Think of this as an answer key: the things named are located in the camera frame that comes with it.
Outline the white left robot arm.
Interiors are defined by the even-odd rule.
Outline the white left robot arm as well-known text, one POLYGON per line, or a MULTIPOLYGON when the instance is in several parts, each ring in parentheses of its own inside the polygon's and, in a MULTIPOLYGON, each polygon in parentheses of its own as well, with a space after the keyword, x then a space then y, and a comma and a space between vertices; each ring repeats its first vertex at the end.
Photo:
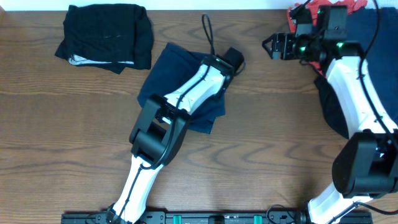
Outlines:
POLYGON ((159 171, 181 148, 192 114, 209 98, 221 96, 244 64, 241 58, 211 55, 176 90, 147 99, 129 137, 129 175, 120 198, 106 212, 107 223, 138 221, 159 171))

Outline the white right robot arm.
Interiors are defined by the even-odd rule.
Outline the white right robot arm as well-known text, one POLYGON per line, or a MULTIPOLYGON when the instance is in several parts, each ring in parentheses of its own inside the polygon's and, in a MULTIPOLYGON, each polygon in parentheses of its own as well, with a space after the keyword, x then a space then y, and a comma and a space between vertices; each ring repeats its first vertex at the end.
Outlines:
POLYGON ((332 182, 294 223, 354 223, 350 212, 397 192, 397 125, 368 77, 358 42, 343 34, 275 33, 262 42, 272 59, 318 62, 343 114, 348 142, 332 165, 332 182))

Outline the navy blue shorts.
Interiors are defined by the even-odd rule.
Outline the navy blue shorts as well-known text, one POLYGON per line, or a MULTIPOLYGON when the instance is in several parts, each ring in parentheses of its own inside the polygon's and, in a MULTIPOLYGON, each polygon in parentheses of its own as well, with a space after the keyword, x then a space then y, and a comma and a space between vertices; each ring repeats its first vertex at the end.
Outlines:
MULTIPOLYGON (((164 96, 175 91, 196 74, 201 61, 208 54, 191 52, 173 43, 168 43, 146 78, 137 100, 144 106, 153 94, 164 96)), ((210 134, 216 118, 224 116, 224 97, 206 100, 192 114, 189 129, 210 134)))

